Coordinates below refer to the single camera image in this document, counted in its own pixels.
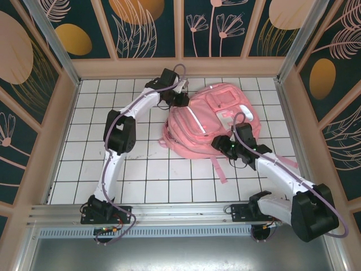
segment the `white tiled floor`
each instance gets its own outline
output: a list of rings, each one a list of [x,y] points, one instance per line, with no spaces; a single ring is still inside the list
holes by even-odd
[[[108,112],[136,98],[150,79],[86,80],[76,109],[49,198],[50,204],[87,201],[99,180],[104,156],[103,133]],[[190,78],[193,95],[207,84],[228,82],[241,87],[261,120],[258,144],[296,161],[272,78]],[[119,173],[116,203],[189,203],[248,200],[261,190],[283,193],[265,176],[237,161],[218,161],[228,178],[221,184],[209,159],[187,160],[158,144],[168,111],[154,107],[137,124],[137,143]]]

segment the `cable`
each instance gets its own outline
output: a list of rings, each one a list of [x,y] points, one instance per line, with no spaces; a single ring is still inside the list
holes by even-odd
[[[238,168],[238,169],[243,169],[248,165],[248,164],[245,164],[244,167],[240,168],[240,167],[236,167],[236,161],[234,161],[234,165],[231,164],[231,159],[229,159],[228,162],[230,162],[231,167]]]
[[[110,240],[109,242],[105,243],[104,245],[107,245],[107,244],[112,244],[112,243],[115,243],[117,242],[118,240],[120,240],[125,234],[127,234],[129,232],[129,230],[134,227],[135,223],[137,223],[137,217],[132,214],[131,212],[128,212],[127,210],[117,206],[114,204],[114,202],[112,202],[112,200],[108,197],[107,195],[107,192],[105,190],[105,173],[107,172],[107,169],[109,167],[109,164],[113,158],[113,155],[112,155],[112,152],[109,150],[108,148],[108,144],[109,144],[109,139],[110,139],[110,136],[111,136],[111,133],[112,133],[112,130],[113,128],[116,126],[116,123],[118,122],[118,120],[123,117],[125,114],[129,113],[132,108],[137,104],[139,103],[140,100],[142,100],[144,97],[152,94],[152,93],[157,93],[157,92],[161,92],[161,91],[165,91],[165,90],[169,90],[169,89],[173,89],[175,88],[176,86],[179,85],[180,82],[182,82],[185,78],[186,78],[186,72],[187,72],[187,69],[186,69],[186,66],[184,66],[183,64],[177,64],[174,66],[173,70],[175,70],[177,67],[179,66],[182,66],[184,72],[183,72],[183,75],[182,75],[182,78],[177,82],[175,83],[174,85],[172,86],[168,86],[166,88],[163,88],[163,89],[157,89],[157,90],[151,90],[147,93],[144,93],[143,95],[137,97],[137,99],[131,103],[131,105],[129,105],[129,107],[127,109],[125,109],[123,112],[121,112],[112,122],[111,126],[109,127],[109,131],[107,133],[107,136],[105,137],[105,150],[109,153],[109,158],[104,166],[104,171],[103,171],[103,174],[102,174],[102,190],[103,190],[103,194],[105,196],[105,198],[107,199],[107,201],[111,204],[111,206],[115,207],[115,209],[123,212],[123,213],[126,213],[128,216],[132,217],[134,220],[132,222],[132,224],[123,232],[121,233],[117,238],[113,238],[112,240]],[[98,240],[98,236],[99,236],[99,233],[95,236],[95,240],[98,244],[100,244],[99,240]]]
[[[338,219],[340,219],[340,221],[342,222],[344,228],[345,228],[345,232],[341,235],[338,234],[333,234],[333,233],[325,233],[325,235],[330,236],[330,237],[335,237],[335,238],[345,238],[346,236],[349,235],[349,227],[346,224],[346,221],[344,220],[344,218],[339,214],[339,212],[327,201],[325,200],[321,195],[319,195],[312,187],[310,187],[309,185],[307,185],[306,183],[304,183],[299,176],[297,176],[296,174],[294,174],[292,171],[290,171],[287,167],[285,167],[284,165],[282,165],[281,163],[279,163],[277,160],[274,160],[272,158],[269,158],[266,155],[260,154],[259,152],[256,152],[254,150],[252,150],[252,148],[250,148],[249,146],[247,146],[246,143],[244,143],[241,138],[239,137],[238,133],[236,132],[235,128],[236,128],[236,122],[237,122],[237,117],[239,115],[243,116],[243,121],[242,123],[245,121],[246,119],[246,115],[243,112],[238,112],[235,115],[235,118],[233,120],[233,127],[234,127],[234,134],[235,137],[238,139],[238,141],[243,145],[243,147],[245,147],[248,151],[258,155],[259,157],[262,157],[264,159],[266,159],[267,161],[277,165],[278,167],[280,167],[281,169],[283,169],[284,171],[286,171],[292,178],[294,178],[298,183],[300,183],[301,185],[303,185],[305,188],[307,188],[308,190],[310,190],[312,192],[312,194],[314,194],[319,200],[321,200],[337,217]]]

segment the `dark teal wallpaper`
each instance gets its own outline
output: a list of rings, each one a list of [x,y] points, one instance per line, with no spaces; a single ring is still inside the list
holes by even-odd
[[[0,5],[0,87],[42,122],[59,74],[9,0]]]
[[[63,65],[61,64],[61,62],[59,61],[58,57],[56,56],[56,54],[54,53],[53,49],[51,48],[51,46],[49,45],[48,41],[46,40],[45,36],[43,35],[43,33],[41,32],[39,26],[37,25],[37,23],[34,21],[33,17],[30,15],[30,12],[27,8],[27,6],[25,5],[23,0],[20,0],[21,5],[23,6],[24,10],[27,12],[28,16],[30,17],[33,25],[36,27],[36,29],[38,30],[40,36],[43,38],[43,40],[46,42],[48,48],[50,49],[52,55],[55,57],[57,63],[60,65],[60,67],[63,67]]]
[[[247,0],[184,0],[184,57],[240,56],[253,8]]]
[[[318,120],[361,80],[361,4],[344,1],[300,71]]]
[[[13,204],[37,133],[0,102],[0,201]]]
[[[359,228],[359,231],[361,233],[361,211],[354,213],[354,218],[355,218],[357,227]]]
[[[361,95],[322,132],[347,199],[361,197]]]
[[[5,230],[6,221],[7,221],[6,216],[0,216],[0,239],[1,239],[2,233]]]
[[[102,0],[119,58],[175,57],[173,0]]]
[[[298,56],[297,60],[296,60],[296,66],[298,66],[299,62],[301,61],[301,59],[303,58],[306,50],[308,49],[308,46],[310,44],[310,42],[314,39],[315,35],[317,34],[320,26],[322,25],[325,17],[327,16],[327,14],[329,13],[329,10],[331,9],[331,7],[333,6],[335,0],[329,0],[328,4],[327,4],[327,8],[325,9],[325,12],[323,13],[321,19],[318,21],[317,26],[315,27],[312,35],[310,36],[309,40],[307,41],[307,43],[305,44],[305,47],[302,49],[300,55]]]
[[[286,56],[312,0],[266,0],[249,56]]]
[[[39,0],[71,59],[110,58],[90,0]]]

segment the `robotic arm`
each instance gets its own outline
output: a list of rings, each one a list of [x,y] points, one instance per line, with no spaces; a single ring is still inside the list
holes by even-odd
[[[251,149],[270,160],[278,160],[276,155],[265,145],[257,145],[252,135],[252,127],[248,123],[237,124],[235,127],[240,139]],[[303,241],[309,242],[338,227],[337,216],[315,195],[301,183],[269,159],[259,157],[247,150],[239,141],[232,141],[229,136],[216,137],[212,146],[226,155],[229,159],[242,161],[253,170],[267,176],[286,194],[289,200],[273,196],[269,191],[263,191],[249,198],[248,208],[254,217],[269,215],[292,226],[296,235]],[[298,176],[302,183],[312,187],[332,207],[333,198],[330,189],[324,185],[314,183]]]
[[[148,112],[153,106],[158,105],[162,100],[168,106],[183,107],[188,105],[189,97],[186,93],[181,92],[182,88],[186,86],[187,80],[182,80],[173,89],[163,91],[164,88],[171,87],[177,82],[179,82],[179,76],[174,71],[164,69],[160,78],[156,78],[145,85],[143,92],[136,100],[121,111],[111,110],[109,112],[105,125],[104,141],[108,144],[107,149],[109,149],[110,153],[106,152],[102,176],[94,194],[89,197],[87,202],[87,209],[91,216],[93,217],[96,214],[98,217],[102,217],[103,224],[109,223],[116,211],[114,205],[109,203],[106,196],[111,201],[114,201],[116,181],[122,163],[127,153],[135,145],[136,119]],[[109,140],[107,140],[107,135],[112,126]],[[252,127],[249,124],[235,125],[235,133],[237,133],[243,144],[237,140],[231,140],[229,136],[220,135],[214,139],[212,146],[229,159],[237,160],[241,158],[246,165],[267,176],[278,187],[281,187],[287,198],[290,199],[277,198],[268,191],[251,196],[248,208],[254,218],[262,214],[275,217],[291,225],[294,232],[305,242],[338,227],[337,216],[321,200],[315,197],[301,183],[296,182],[288,172],[280,168],[276,163],[270,162],[270,160],[276,160],[277,157],[267,146],[257,145],[252,135]],[[244,147],[244,144],[257,151],[262,157],[249,151]],[[314,185],[301,177],[299,179],[308,187],[312,187],[334,207],[331,191],[326,185]]]
[[[157,91],[173,86],[176,83],[178,83],[178,85],[174,89]],[[189,97],[187,93],[181,92],[187,84],[187,80],[179,82],[179,76],[174,71],[164,69],[160,78],[156,78],[145,85],[143,92],[137,99],[120,111],[111,110],[108,113],[103,137],[105,142],[112,123],[122,113],[127,112],[120,117],[110,133],[108,149],[111,154],[108,152],[105,153],[102,175],[100,176],[94,194],[89,197],[87,202],[92,213],[104,217],[106,221],[109,221],[113,215],[114,208],[108,203],[103,192],[103,174],[105,183],[104,188],[107,196],[110,200],[114,201],[117,177],[127,153],[130,152],[135,145],[137,119],[163,100],[168,106],[187,106]]]

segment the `metal plate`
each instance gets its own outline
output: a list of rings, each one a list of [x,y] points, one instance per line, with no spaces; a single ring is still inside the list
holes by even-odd
[[[248,204],[232,204],[231,216],[233,222],[259,222],[259,221],[272,221],[272,216],[258,215],[253,217]]]
[[[131,212],[131,206],[120,206],[121,208]],[[130,224],[130,217],[126,213],[115,210],[115,215],[108,221],[97,213],[93,212],[89,207],[83,207],[80,223],[83,225],[104,225],[104,224],[119,224],[118,217],[122,220],[123,224]]]

